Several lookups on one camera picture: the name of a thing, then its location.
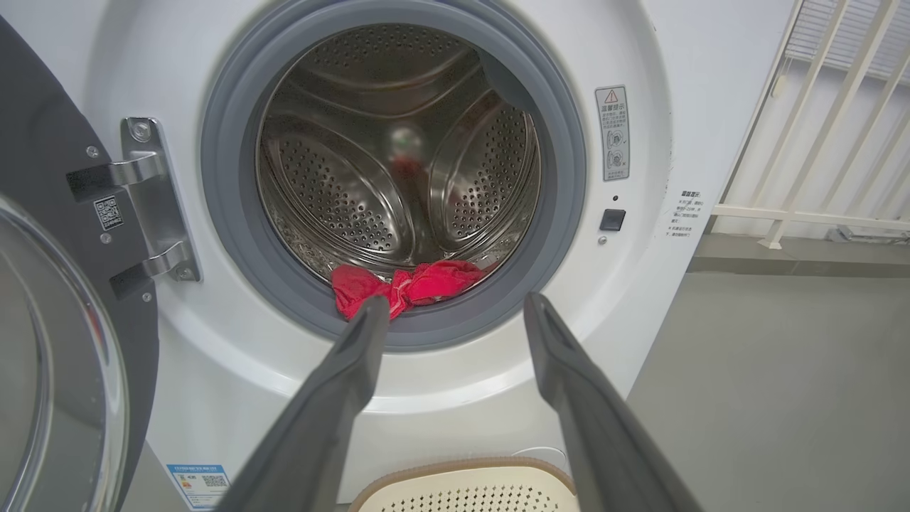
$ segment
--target screw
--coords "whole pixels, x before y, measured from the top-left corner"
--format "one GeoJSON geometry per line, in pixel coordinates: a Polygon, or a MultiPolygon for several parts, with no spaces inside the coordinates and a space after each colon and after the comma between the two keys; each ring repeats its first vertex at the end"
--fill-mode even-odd
{"type": "Polygon", "coordinates": [[[135,123],[129,133],[138,142],[148,142],[152,138],[152,128],[144,121],[135,123]]]}

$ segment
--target gray floor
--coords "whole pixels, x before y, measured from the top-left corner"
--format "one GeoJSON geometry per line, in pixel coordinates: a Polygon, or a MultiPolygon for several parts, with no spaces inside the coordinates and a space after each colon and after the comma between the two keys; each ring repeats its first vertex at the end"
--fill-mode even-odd
{"type": "Polygon", "coordinates": [[[910,509],[910,281],[688,274],[629,402],[708,512],[910,509]]]}

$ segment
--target white laundry basket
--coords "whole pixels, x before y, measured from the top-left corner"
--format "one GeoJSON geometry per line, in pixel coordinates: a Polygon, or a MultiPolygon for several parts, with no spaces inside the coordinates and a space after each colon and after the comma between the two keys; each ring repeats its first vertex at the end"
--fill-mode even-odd
{"type": "Polygon", "coordinates": [[[528,457],[460,460],[370,484],[349,512],[578,512],[571,478],[528,457]]]}

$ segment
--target door hinge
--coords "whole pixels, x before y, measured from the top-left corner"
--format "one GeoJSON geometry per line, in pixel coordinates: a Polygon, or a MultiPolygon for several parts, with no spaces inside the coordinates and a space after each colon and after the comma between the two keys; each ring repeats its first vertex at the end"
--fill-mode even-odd
{"type": "Polygon", "coordinates": [[[124,189],[132,202],[148,258],[111,279],[115,292],[120,295],[135,282],[164,273],[175,281],[201,281],[174,189],[161,124],[152,118],[125,118],[120,123],[120,142],[126,160],[67,175],[77,199],[124,189]]]}

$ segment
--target red garment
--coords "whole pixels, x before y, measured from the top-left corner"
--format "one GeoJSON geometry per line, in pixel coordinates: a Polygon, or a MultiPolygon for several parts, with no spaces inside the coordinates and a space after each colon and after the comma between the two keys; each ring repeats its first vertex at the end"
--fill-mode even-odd
{"type": "Polygon", "coordinates": [[[392,283],[382,281],[366,269],[341,265],[332,272],[335,305],[345,318],[354,318],[369,297],[382,295],[389,300],[389,318],[395,318],[415,305],[432,304],[467,290],[485,272],[467,261],[421,263],[414,272],[395,271],[392,283]]]}

